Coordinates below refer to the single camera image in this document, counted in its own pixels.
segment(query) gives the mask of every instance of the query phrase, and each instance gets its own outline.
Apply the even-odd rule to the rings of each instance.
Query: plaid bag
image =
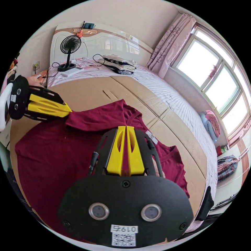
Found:
[[[218,160],[218,181],[224,180],[232,175],[238,165],[240,159],[234,155],[224,157]]]

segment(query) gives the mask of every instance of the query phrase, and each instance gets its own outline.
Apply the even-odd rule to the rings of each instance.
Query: white headboard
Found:
[[[53,62],[67,60],[67,55],[60,50],[60,44],[67,36],[76,35],[73,30],[80,29],[82,24],[83,22],[73,22],[57,26],[50,50],[50,65]],[[124,59],[135,60],[139,65],[146,66],[153,53],[153,49],[145,43],[109,25],[95,24],[94,29],[84,30],[84,36],[81,40],[85,42],[86,46],[82,43],[80,48],[71,54],[70,59],[74,57],[86,58],[88,49],[88,58],[92,58],[95,54],[114,54]]]

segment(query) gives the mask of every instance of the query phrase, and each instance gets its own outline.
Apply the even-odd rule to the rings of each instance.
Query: window frame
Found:
[[[232,63],[231,66],[222,58],[222,56],[214,48],[212,48],[209,44],[207,44],[205,41],[203,41],[202,39],[200,39],[199,37],[197,37],[195,35],[197,30],[201,31],[206,36],[208,36],[209,38],[214,40],[228,54],[228,56],[231,57],[231,59],[233,60],[233,63]],[[181,64],[182,60],[185,58],[185,56],[189,52],[189,48],[192,46],[192,43],[194,41],[196,41],[199,44],[201,44],[202,46],[204,46],[207,50],[209,50],[211,53],[213,53],[214,55],[216,55],[219,58],[219,60],[218,60],[218,62],[216,64],[216,67],[217,67],[216,75],[212,79],[207,78],[204,81],[204,83],[201,85],[201,87],[199,87],[190,77],[188,77],[185,73],[183,73],[181,70],[178,69],[178,66]],[[187,42],[185,43],[185,45],[183,46],[183,48],[181,49],[179,54],[176,56],[176,58],[173,60],[170,67],[174,71],[176,71],[177,73],[182,75],[206,99],[206,101],[209,103],[209,105],[215,111],[215,113],[216,113],[216,115],[218,117],[218,120],[220,121],[220,124],[222,125],[224,133],[227,136],[228,141],[230,141],[232,138],[234,138],[240,132],[240,130],[243,128],[243,126],[248,121],[249,117],[251,116],[251,108],[249,106],[248,99],[247,99],[246,94],[245,94],[245,92],[243,90],[242,84],[240,83],[238,77],[236,76],[236,74],[234,72],[235,66],[238,67],[238,69],[239,69],[239,71],[240,71],[240,73],[241,73],[241,75],[242,75],[242,77],[243,77],[243,79],[245,81],[245,84],[248,87],[248,91],[249,91],[250,95],[251,95],[251,88],[249,86],[248,79],[246,78],[245,74],[243,73],[243,70],[242,70],[243,67],[239,63],[239,60],[237,60],[237,58],[235,56],[233,56],[233,52],[230,51],[229,48],[227,49],[226,47],[227,47],[226,44],[222,43],[221,39],[217,39],[217,36],[211,34],[211,32],[208,32],[208,29],[204,28],[201,25],[195,24],[195,26],[193,27],[193,30],[192,30]],[[214,81],[217,79],[217,77],[219,76],[219,74],[221,73],[221,71],[222,71],[222,69],[224,67],[226,67],[227,70],[230,71],[230,76],[233,77],[233,80],[234,80],[234,82],[235,82],[235,84],[237,86],[237,92],[231,98],[231,101],[226,105],[226,107],[224,107],[224,109],[221,112],[218,112],[216,107],[213,105],[213,103],[207,97],[207,95],[205,93],[213,85]],[[224,125],[222,119],[232,110],[232,108],[238,102],[238,100],[239,100],[239,98],[241,96],[243,96],[243,98],[244,98],[244,102],[245,102],[245,105],[246,105],[246,108],[247,108],[247,114],[244,117],[244,119],[239,123],[239,125],[231,133],[227,133],[225,125]]]

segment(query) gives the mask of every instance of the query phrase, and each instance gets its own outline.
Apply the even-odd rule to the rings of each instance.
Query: qr code label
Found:
[[[135,247],[136,235],[112,233],[112,246],[116,247]]]
[[[10,96],[10,101],[11,102],[16,102],[16,95],[11,95]]]

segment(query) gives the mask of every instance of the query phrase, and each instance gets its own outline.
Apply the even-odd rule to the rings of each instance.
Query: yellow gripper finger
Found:
[[[61,118],[67,116],[70,112],[72,112],[72,110],[66,103],[62,105],[34,94],[30,95],[28,110]]]
[[[129,174],[143,175],[145,172],[144,164],[141,158],[139,145],[135,135],[134,127],[127,126],[127,151],[128,151],[128,165]]]
[[[119,126],[106,168],[109,174],[118,174],[121,176],[124,157],[125,134],[126,127]]]

